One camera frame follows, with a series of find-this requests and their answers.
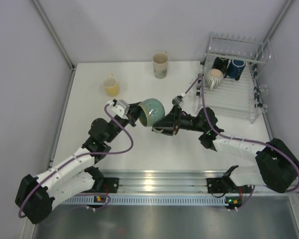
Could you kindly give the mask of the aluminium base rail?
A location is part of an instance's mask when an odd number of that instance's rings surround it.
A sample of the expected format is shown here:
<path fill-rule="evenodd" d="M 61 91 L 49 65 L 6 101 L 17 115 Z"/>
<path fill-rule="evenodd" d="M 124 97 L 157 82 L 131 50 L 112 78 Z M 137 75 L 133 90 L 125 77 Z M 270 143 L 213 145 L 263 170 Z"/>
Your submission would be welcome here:
<path fill-rule="evenodd" d="M 221 177 L 223 170 L 100 170 L 119 178 L 119 194 L 206 195 L 207 179 Z"/>

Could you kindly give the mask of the tall beige floral cup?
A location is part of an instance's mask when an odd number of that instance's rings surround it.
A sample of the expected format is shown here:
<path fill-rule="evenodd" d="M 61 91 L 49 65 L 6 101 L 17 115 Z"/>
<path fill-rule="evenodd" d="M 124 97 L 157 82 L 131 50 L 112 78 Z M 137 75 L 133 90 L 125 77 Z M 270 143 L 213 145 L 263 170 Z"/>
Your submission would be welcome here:
<path fill-rule="evenodd" d="M 158 79 L 164 79 L 168 69 L 168 55 L 166 52 L 156 53 L 152 57 L 154 76 Z"/>

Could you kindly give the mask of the grey striped mug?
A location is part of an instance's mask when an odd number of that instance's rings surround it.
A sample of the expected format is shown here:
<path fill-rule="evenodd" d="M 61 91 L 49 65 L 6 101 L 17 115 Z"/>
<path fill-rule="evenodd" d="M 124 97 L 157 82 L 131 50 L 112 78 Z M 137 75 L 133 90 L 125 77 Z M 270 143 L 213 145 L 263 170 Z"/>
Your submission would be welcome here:
<path fill-rule="evenodd" d="M 205 85 L 209 90 L 216 89 L 224 80 L 222 71 L 218 69 L 209 70 L 204 77 Z"/>

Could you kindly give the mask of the clear dish rack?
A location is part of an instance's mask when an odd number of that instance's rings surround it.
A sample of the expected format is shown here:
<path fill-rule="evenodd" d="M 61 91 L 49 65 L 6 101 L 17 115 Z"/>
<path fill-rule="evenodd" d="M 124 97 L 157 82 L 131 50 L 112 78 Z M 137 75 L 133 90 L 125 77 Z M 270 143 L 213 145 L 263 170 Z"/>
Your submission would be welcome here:
<path fill-rule="evenodd" d="M 218 114 L 236 116 L 250 123 L 267 112 L 262 98 L 268 93 L 268 88 L 258 83 L 258 77 L 270 60 L 272 50 L 270 41 L 260 49 L 262 44 L 261 38 L 216 32 L 210 34 L 205 57 L 200 62 L 203 73 L 212 69 L 216 57 L 229 59 L 228 66 L 233 59 L 245 61 L 246 66 L 240 80 L 226 76 L 214 90 L 209 90 L 205 81 L 199 80 L 194 87 L 194 113 L 202 109 L 202 102 Z"/>

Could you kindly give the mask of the yellow mug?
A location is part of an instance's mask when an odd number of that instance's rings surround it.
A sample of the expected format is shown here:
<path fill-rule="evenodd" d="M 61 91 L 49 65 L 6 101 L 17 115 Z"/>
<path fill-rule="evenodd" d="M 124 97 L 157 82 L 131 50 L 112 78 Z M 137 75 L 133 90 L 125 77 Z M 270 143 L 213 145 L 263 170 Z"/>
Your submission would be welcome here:
<path fill-rule="evenodd" d="M 119 84 L 117 78 L 110 74 L 103 80 L 103 87 L 108 96 L 114 97 L 119 94 Z"/>

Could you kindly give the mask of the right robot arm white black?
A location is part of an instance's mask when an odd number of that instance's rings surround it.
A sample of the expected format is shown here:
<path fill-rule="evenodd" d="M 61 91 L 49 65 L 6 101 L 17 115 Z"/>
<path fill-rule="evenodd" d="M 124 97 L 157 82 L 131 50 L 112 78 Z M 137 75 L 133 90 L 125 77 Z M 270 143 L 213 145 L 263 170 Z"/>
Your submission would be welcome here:
<path fill-rule="evenodd" d="M 299 161 L 277 138 L 267 143 L 221 135 L 216 126 L 218 119 L 211 108 L 201 109 L 197 116 L 184 113 L 179 106 L 154 123 L 153 131 L 174 136 L 179 130 L 201 132 L 199 141 L 207 149 L 229 153 L 251 163 L 250 166 L 231 166 L 222 176 L 224 189 L 235 192 L 241 186 L 261 185 L 278 192 L 290 190 L 291 184 L 299 181 Z"/>

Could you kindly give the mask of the left aluminium frame post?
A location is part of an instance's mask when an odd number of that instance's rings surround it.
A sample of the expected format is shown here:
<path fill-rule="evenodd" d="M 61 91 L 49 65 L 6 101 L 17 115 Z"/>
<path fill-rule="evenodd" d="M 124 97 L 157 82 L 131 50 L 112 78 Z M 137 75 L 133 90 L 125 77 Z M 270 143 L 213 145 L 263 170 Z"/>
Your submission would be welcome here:
<path fill-rule="evenodd" d="M 38 0 L 30 0 L 30 3 L 35 8 L 36 12 L 38 13 L 39 18 L 43 22 L 46 30 L 48 31 L 49 35 L 51 36 L 55 46 L 59 50 L 60 54 L 62 55 L 64 61 L 66 62 L 67 66 L 70 68 L 71 71 L 74 70 L 75 65 L 70 59 L 66 49 L 64 48 L 63 43 L 61 42 L 57 32 L 55 31 L 48 15 L 46 14 L 45 10 L 43 9 L 41 3 Z"/>

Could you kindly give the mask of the teal green mug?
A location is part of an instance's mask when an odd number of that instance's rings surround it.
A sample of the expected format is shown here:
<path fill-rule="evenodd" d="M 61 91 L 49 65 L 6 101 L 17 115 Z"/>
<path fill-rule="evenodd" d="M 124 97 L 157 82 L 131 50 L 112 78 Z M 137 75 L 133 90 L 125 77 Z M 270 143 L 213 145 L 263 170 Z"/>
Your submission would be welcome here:
<path fill-rule="evenodd" d="M 144 127 L 152 127 L 165 117 L 163 104 L 155 99 L 146 99 L 138 104 L 140 111 L 139 121 Z"/>

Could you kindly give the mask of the right aluminium frame post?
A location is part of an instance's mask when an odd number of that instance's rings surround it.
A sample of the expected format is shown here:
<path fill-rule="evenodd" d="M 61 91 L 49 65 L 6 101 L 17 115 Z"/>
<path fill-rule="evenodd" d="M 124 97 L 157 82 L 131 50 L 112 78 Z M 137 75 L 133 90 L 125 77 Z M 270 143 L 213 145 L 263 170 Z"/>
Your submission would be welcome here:
<path fill-rule="evenodd" d="M 265 48 L 269 43 L 270 39 L 274 36 L 275 32 L 277 31 L 278 27 L 282 23 L 283 19 L 288 14 L 289 10 L 295 3 L 295 0 L 285 0 L 284 4 L 282 5 L 281 9 L 279 10 L 277 16 L 275 17 L 274 21 L 272 22 L 268 32 L 265 35 L 263 40 L 263 44 L 260 46 L 260 49 Z"/>

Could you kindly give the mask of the aluminium frame post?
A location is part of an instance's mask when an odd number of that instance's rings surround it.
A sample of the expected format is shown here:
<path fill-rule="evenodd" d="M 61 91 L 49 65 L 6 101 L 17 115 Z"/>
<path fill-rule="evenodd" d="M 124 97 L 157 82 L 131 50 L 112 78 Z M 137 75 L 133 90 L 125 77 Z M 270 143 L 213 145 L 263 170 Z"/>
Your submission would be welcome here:
<path fill-rule="evenodd" d="M 45 10 L 43 9 L 41 3 L 38 0 L 30 0 L 30 3 L 35 8 L 36 12 L 38 13 L 39 18 L 43 22 L 46 30 L 48 31 L 49 35 L 51 36 L 55 46 L 59 50 L 60 54 L 62 55 L 64 61 L 66 62 L 67 66 L 70 68 L 71 71 L 74 70 L 75 65 L 70 59 L 66 49 L 64 48 L 63 43 L 61 42 L 57 32 L 55 31 L 48 15 L 46 14 Z"/>
<path fill-rule="evenodd" d="M 277 16 L 275 17 L 274 21 L 272 22 L 268 32 L 265 35 L 263 40 L 263 44 L 260 46 L 260 49 L 265 48 L 269 43 L 270 39 L 274 36 L 275 32 L 277 31 L 278 27 L 282 23 L 283 19 L 288 14 L 289 10 L 295 3 L 295 0 L 285 0 L 284 4 L 282 5 L 281 9 L 279 10 Z"/>

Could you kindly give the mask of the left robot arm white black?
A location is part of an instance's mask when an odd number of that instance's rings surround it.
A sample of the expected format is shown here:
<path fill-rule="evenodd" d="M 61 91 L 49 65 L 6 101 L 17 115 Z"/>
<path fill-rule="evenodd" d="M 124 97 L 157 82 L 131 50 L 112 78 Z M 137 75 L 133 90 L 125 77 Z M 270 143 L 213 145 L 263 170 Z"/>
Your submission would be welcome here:
<path fill-rule="evenodd" d="M 110 121 L 95 119 L 88 132 L 88 139 L 70 157 L 36 176 L 30 174 L 21 180 L 15 204 L 18 217 L 28 218 L 33 224 L 44 221 L 51 212 L 73 196 L 102 193 L 105 190 L 104 175 L 95 167 L 107 155 L 125 154 L 134 146 L 127 125 L 135 126 L 141 114 L 140 103 L 128 104 L 123 100 L 108 102 L 104 111 L 115 112 Z M 130 146 L 121 151 L 111 151 L 109 143 L 121 132 L 130 140 Z"/>

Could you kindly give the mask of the black mug cream inside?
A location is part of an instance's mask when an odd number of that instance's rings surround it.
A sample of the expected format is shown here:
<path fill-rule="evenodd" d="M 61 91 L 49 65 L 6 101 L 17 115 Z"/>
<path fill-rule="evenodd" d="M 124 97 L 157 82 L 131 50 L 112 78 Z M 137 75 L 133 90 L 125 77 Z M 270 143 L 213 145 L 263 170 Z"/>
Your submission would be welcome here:
<path fill-rule="evenodd" d="M 226 77 L 228 62 L 229 59 L 227 58 L 216 57 L 211 68 L 220 70 L 223 73 L 224 77 Z"/>

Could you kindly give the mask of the dark blue mug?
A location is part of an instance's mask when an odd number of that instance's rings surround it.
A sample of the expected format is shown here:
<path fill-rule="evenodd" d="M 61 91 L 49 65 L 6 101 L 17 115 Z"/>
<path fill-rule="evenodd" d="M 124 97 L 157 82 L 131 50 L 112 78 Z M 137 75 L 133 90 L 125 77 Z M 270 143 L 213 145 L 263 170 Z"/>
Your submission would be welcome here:
<path fill-rule="evenodd" d="M 227 68 L 227 76 L 229 78 L 235 79 L 236 81 L 240 80 L 241 74 L 246 66 L 246 62 L 242 60 L 231 60 Z"/>

